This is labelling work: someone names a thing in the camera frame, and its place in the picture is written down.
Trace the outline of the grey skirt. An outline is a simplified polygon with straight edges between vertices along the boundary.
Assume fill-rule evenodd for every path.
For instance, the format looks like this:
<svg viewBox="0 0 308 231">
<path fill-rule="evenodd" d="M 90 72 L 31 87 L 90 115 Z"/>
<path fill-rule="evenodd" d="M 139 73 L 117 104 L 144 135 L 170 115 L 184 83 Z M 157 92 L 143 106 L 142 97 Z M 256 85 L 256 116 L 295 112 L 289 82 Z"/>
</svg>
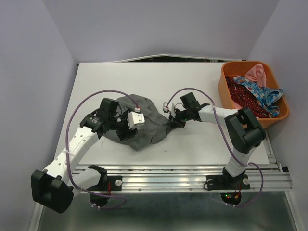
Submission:
<svg viewBox="0 0 308 231">
<path fill-rule="evenodd" d="M 109 131 L 103 136 L 119 144 L 128 145 L 135 151 L 140 151 L 151 144 L 157 144 L 162 141 L 175 128 L 171 126 L 170 121 L 158 112 L 155 104 L 148 98 L 131 94 L 129 97 L 123 96 L 117 99 L 120 105 L 119 111 L 131 109 L 135 103 L 141 108 L 141 113 L 145 117 L 145 124 L 138 127 L 138 133 L 135 137 L 126 141 L 120 141 L 115 131 Z"/>
</svg>

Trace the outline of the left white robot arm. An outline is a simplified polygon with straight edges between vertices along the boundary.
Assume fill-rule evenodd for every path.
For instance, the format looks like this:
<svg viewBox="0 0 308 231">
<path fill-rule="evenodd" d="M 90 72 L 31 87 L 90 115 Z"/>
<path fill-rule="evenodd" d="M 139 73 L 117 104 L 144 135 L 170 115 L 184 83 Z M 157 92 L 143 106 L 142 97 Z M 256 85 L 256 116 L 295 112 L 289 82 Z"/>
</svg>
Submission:
<svg viewBox="0 0 308 231">
<path fill-rule="evenodd" d="M 118 113 L 119 102 L 104 98 L 98 109 L 86 115 L 72 139 L 65 140 L 63 151 L 43 170 L 35 170 L 31 177 L 32 198 L 35 202 L 57 212 L 65 212 L 75 196 L 89 193 L 96 199 L 92 205 L 103 208 L 112 198 L 111 190 L 119 190 L 121 177 L 108 179 L 107 170 L 90 165 L 82 173 L 73 176 L 73 170 L 87 151 L 103 136 L 113 130 L 121 141 L 135 137 L 137 126 L 143 125 L 140 108 Z"/>
</svg>

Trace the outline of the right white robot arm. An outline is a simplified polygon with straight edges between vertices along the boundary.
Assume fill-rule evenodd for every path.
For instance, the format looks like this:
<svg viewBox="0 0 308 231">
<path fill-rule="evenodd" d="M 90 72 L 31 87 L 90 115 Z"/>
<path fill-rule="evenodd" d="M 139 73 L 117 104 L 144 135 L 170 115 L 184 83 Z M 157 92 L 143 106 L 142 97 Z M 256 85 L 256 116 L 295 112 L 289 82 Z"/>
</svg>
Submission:
<svg viewBox="0 0 308 231">
<path fill-rule="evenodd" d="M 171 125 L 184 128 L 187 121 L 193 120 L 218 126 L 231 153 L 221 182 L 225 187 L 232 188 L 239 182 L 239 176 L 244 174 L 252 153 L 265 139 L 263 127 L 248 107 L 236 110 L 200 104 L 191 92 L 180 99 L 183 110 L 177 109 L 170 101 L 163 104 L 163 111 L 169 114 Z"/>
</svg>

